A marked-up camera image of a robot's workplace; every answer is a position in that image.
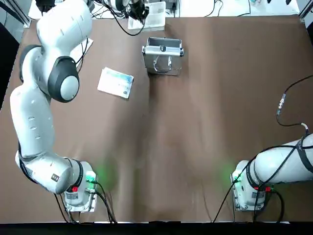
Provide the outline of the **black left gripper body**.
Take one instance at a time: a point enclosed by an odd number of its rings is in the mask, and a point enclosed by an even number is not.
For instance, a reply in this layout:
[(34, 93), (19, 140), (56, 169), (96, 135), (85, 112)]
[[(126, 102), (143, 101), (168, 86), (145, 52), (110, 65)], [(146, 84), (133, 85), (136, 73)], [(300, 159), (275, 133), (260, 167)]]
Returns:
[(127, 12), (129, 17), (143, 24), (149, 14), (149, 6), (144, 0), (131, 0)]

